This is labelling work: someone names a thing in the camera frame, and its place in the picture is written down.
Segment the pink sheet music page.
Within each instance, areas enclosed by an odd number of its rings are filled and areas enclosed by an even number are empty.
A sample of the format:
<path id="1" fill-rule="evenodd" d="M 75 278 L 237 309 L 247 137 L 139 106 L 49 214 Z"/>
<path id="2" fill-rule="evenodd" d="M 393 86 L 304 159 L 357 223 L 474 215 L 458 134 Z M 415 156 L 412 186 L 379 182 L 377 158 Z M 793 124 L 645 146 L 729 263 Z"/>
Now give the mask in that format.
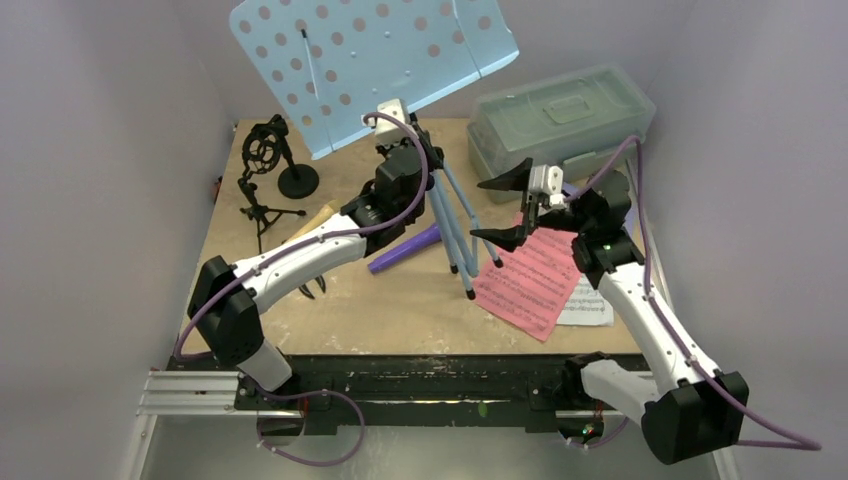
<path id="1" fill-rule="evenodd" d="M 540 228 L 514 252 L 500 250 L 503 265 L 485 265 L 473 281 L 475 303 L 534 339 L 547 341 L 581 277 L 572 254 L 575 237 Z"/>

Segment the purple toy microphone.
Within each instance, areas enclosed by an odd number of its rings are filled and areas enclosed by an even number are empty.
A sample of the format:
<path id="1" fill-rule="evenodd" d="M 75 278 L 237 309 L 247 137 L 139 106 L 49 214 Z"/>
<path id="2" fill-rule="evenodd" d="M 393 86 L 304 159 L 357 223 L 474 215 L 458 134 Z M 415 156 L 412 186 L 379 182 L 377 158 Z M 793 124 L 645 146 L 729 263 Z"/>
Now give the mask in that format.
<path id="1" fill-rule="evenodd" d="M 381 273 L 440 242 L 440 229 L 436 223 L 433 223 L 422 232 L 371 261 L 368 264 L 368 270 L 371 274 Z"/>

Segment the light blue music stand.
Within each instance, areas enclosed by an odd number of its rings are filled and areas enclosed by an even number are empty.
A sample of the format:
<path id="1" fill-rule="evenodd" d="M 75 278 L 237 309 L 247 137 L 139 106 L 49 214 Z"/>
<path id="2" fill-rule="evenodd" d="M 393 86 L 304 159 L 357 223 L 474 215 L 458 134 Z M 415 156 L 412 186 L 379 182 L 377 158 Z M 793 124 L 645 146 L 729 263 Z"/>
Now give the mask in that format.
<path id="1" fill-rule="evenodd" d="M 494 1 L 245 1 L 230 29 L 284 107 L 314 159 L 371 136 L 362 117 L 400 98 L 417 112 L 518 57 Z M 451 169 L 431 173 L 423 197 L 435 211 L 451 269 L 464 285 L 488 242 L 471 239 L 447 198 Z"/>

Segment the black tripod microphone stand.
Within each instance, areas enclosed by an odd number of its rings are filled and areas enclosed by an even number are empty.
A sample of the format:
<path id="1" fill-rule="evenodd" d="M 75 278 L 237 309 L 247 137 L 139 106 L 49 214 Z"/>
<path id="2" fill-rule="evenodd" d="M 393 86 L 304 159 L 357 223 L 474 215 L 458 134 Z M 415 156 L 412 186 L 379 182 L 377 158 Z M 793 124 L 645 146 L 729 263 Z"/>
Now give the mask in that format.
<path id="1" fill-rule="evenodd" d="M 291 148 L 287 142 L 289 130 L 281 123 L 267 122 L 254 125 L 247 134 L 241 147 L 243 170 L 237 180 L 237 186 L 247 201 L 247 205 L 239 211 L 256 228 L 256 244 L 260 254 L 264 252 L 263 236 L 284 215 L 304 217 L 302 209 L 281 209 L 269 206 L 258 193 L 259 187 L 264 186 L 269 175 L 281 160 L 292 160 Z"/>

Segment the lavender sheet music page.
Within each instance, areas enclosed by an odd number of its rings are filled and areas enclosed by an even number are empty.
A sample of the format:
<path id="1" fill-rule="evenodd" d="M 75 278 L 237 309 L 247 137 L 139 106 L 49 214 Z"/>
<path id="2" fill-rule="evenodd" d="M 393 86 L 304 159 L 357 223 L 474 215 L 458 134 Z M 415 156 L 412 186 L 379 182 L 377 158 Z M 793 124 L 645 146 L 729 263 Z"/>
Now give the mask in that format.
<path id="1" fill-rule="evenodd" d="M 563 184 L 563 193 L 567 196 L 571 196 L 572 194 L 576 193 L 577 190 L 578 190 L 578 187 L 573 185 L 573 184 L 570 184 L 570 183 L 564 183 Z M 636 223 L 637 223 L 637 209 L 636 209 L 636 204 L 633 203 L 631 205 L 630 209 L 628 210 L 628 212 L 625 216 L 624 222 L 623 222 L 623 226 L 625 227 L 626 231 L 628 232 L 628 234 L 630 236 L 634 235 Z"/>

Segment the black round-base microphone stand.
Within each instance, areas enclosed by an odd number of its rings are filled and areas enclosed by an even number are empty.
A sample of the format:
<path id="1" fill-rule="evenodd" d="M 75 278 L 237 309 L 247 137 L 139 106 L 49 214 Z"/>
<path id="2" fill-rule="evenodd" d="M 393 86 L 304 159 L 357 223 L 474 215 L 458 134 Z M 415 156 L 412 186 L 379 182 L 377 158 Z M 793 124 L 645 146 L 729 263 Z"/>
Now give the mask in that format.
<path id="1" fill-rule="evenodd" d="M 280 193 L 290 199 L 303 199 L 313 194 L 319 186 L 319 175 L 310 165 L 294 161 L 287 140 L 289 127 L 282 115 L 273 115 L 266 123 L 265 130 L 271 141 L 273 157 L 285 161 L 285 167 L 277 180 Z"/>

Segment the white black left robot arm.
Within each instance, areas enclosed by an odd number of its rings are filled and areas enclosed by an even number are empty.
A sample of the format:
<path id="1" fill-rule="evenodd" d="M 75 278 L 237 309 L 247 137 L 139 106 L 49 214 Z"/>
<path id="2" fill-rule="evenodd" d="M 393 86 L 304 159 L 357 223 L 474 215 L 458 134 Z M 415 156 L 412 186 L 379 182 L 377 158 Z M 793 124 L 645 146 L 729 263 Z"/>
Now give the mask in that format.
<path id="1" fill-rule="evenodd" d="M 272 408 L 292 405 L 298 382 L 265 337 L 261 316 L 308 281 L 387 247 L 423 214 L 431 172 L 443 156 L 428 132 L 418 125 L 411 130 L 412 136 L 380 148 L 383 161 L 374 178 L 321 225 L 252 258 L 229 263 L 215 256 L 200 268 L 187 307 L 191 325 L 211 357 L 250 377 Z"/>

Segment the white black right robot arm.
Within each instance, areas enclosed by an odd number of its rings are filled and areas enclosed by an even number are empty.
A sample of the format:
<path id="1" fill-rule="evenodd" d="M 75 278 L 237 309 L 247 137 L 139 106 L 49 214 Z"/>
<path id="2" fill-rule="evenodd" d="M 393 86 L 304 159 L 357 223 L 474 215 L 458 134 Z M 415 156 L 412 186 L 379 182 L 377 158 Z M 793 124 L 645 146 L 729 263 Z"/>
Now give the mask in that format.
<path id="1" fill-rule="evenodd" d="M 527 158 L 479 182 L 481 189 L 522 195 L 517 225 L 476 229 L 473 236 L 508 252 L 525 250 L 538 229 L 574 234 L 572 258 L 591 286 L 618 313 L 652 373 L 645 379 L 602 352 L 567 360 L 561 392 L 576 407 L 592 400 L 637 424 L 657 460 L 671 465 L 738 443 L 749 388 L 725 373 L 686 332 L 657 294 L 649 261 L 625 227 L 630 184 L 619 171 L 599 172 L 573 196 L 563 191 L 561 168 Z"/>

